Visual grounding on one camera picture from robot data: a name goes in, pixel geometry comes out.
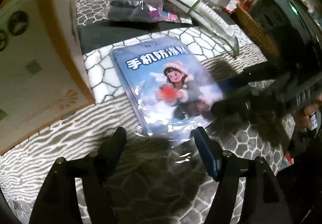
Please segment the person right hand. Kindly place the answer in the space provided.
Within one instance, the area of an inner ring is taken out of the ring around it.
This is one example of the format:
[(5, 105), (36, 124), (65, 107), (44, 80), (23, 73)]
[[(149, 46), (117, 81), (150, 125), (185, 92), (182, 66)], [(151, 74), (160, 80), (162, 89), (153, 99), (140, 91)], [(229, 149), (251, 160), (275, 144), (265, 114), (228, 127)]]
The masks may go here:
[(305, 132), (307, 129), (309, 129), (311, 125), (309, 116), (316, 112), (320, 106), (321, 95), (319, 95), (315, 100), (311, 101), (306, 107), (302, 107), (293, 113), (295, 126), (300, 132)]

